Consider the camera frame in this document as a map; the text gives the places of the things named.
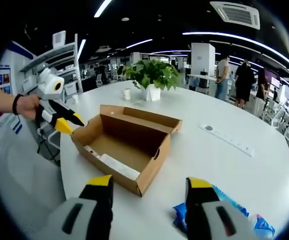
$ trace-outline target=woman in black dress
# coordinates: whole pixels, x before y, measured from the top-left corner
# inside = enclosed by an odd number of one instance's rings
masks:
[[[262,68],[258,73],[258,91],[256,97],[265,100],[266,97],[267,80],[265,76],[265,70]]]
[[[234,105],[243,109],[245,102],[249,101],[251,87],[255,83],[255,76],[247,62],[238,67],[235,74],[237,78],[235,81],[236,94]]]

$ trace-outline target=white flower pot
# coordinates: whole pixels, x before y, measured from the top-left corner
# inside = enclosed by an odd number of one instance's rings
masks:
[[[146,89],[141,86],[141,91],[146,101],[157,101],[160,99],[161,89],[156,88],[154,84],[149,84]]]

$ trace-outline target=white table surface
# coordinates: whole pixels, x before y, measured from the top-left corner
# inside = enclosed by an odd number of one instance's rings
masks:
[[[131,100],[122,90],[131,89]],[[171,137],[171,150],[145,195],[118,184],[113,191],[111,240],[184,239],[172,222],[172,207],[185,201],[185,179],[205,179],[251,214],[262,215],[277,232],[289,219],[289,149],[278,131],[250,113],[211,96],[184,88],[161,93],[161,100],[141,100],[131,81],[85,92],[71,108],[87,122],[100,105],[119,105],[183,120]],[[208,124],[254,148],[254,157],[199,128]],[[103,176],[80,155],[69,135],[61,134],[61,173],[66,198],[78,197],[86,182]]]

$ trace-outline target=ceiling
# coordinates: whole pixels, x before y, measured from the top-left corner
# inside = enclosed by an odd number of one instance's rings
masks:
[[[52,34],[66,30],[66,42],[86,39],[79,62],[91,57],[107,57],[127,46],[147,39],[153,41],[118,51],[114,56],[129,56],[131,52],[152,53],[167,50],[188,50],[192,42],[221,41],[238,44],[266,54],[289,68],[289,64],[272,52],[240,39],[216,35],[182,35],[184,32],[220,32],[243,36],[270,46],[289,58],[289,4],[270,0],[228,1],[255,7],[260,14],[260,30],[222,21],[208,0],[113,0],[99,18],[95,12],[103,0],[75,0],[70,4],[51,1],[30,8],[13,39],[36,55],[52,49]],[[248,59],[261,66],[289,77],[275,61],[234,45],[211,42],[216,52]],[[111,50],[96,53],[100,46]]]

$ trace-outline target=hand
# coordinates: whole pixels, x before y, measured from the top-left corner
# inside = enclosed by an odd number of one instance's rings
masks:
[[[37,107],[39,106],[38,95],[21,96],[16,103],[16,111],[27,119],[36,118]]]

